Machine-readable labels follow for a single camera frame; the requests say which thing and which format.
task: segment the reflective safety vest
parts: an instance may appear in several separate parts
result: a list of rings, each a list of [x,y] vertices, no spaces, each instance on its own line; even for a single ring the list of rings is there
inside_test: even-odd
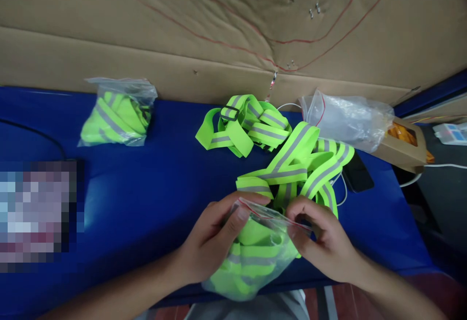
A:
[[[250,219],[221,267],[209,279],[210,289],[234,301],[245,301],[260,286],[279,276],[297,256],[292,241]]]
[[[219,112],[214,132],[213,117]],[[258,102],[252,95],[236,95],[225,107],[206,114],[196,139],[206,150],[228,147],[238,157],[246,157],[253,144],[272,151],[284,143],[267,168],[239,176],[237,190],[269,197],[274,209],[282,214],[294,197],[304,195],[329,207],[338,218],[336,196],[329,181],[341,173],[355,150],[319,139],[319,133],[307,122],[300,122],[292,131],[287,119],[271,104]],[[274,185],[278,186],[275,197],[270,188]],[[278,244],[271,243],[274,238]],[[300,257],[289,238],[282,241],[279,234],[250,218],[227,259],[209,279],[210,289],[239,301],[256,294],[261,285],[279,276],[277,261],[281,258],[277,254],[283,243],[287,243],[285,250],[292,256],[288,260]]]
[[[131,143],[146,136],[151,118],[149,107],[142,106],[125,94],[106,91],[81,130],[86,144],[109,142]]]
[[[214,132],[213,118],[218,113]],[[213,108],[206,114],[195,137],[206,150],[228,147],[237,157],[246,157],[254,144],[271,152],[291,132],[287,118],[270,103],[253,95],[235,95],[223,108]]]

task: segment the black phone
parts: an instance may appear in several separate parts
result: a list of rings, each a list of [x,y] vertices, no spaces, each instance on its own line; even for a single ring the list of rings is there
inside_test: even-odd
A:
[[[355,193],[369,190],[375,186],[370,173],[356,151],[350,162],[342,169],[342,176],[347,186]]]

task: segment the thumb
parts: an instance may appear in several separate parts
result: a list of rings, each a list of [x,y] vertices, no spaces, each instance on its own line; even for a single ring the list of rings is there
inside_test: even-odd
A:
[[[225,258],[232,243],[234,243],[234,240],[246,225],[249,217],[250,211],[244,207],[238,207],[231,214],[219,233],[207,243],[210,245],[209,249],[213,253],[219,254],[219,256],[222,254],[222,258]]]
[[[324,252],[322,247],[310,239],[299,227],[289,227],[288,234],[297,251],[309,262],[313,263],[317,255]]]
[[[238,207],[235,212],[231,214],[225,225],[219,231],[216,239],[222,245],[230,248],[230,245],[237,238],[238,234],[242,231],[250,217],[250,211],[245,207]]]

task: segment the cardboard wall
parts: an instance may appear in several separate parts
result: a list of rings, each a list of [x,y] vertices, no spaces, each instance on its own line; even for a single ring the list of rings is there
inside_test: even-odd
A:
[[[0,0],[0,84],[145,77],[173,100],[319,87],[394,105],[467,67],[466,32],[467,0]]]
[[[467,95],[435,109],[406,118],[417,123],[464,123],[467,122]]]

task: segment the blue table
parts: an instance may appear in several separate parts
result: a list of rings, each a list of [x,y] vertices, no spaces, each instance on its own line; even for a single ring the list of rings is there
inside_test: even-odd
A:
[[[85,289],[143,265],[178,247],[206,204],[235,190],[237,176],[265,168],[274,155],[255,147],[246,159],[228,149],[206,151],[195,133],[210,105],[156,101],[144,147],[105,144],[76,147],[96,96],[0,87],[0,118],[39,129],[85,161],[83,232],[69,253],[34,273],[0,274],[0,317],[26,319]],[[292,125],[299,113],[287,113]],[[0,124],[0,161],[58,160],[40,136]],[[339,217],[352,242],[369,257],[400,273],[435,270],[391,166],[360,153],[375,182],[349,192]],[[343,185],[335,185],[337,200]],[[295,260],[262,293],[332,284],[305,259]],[[185,287],[158,306],[217,299],[199,285]]]

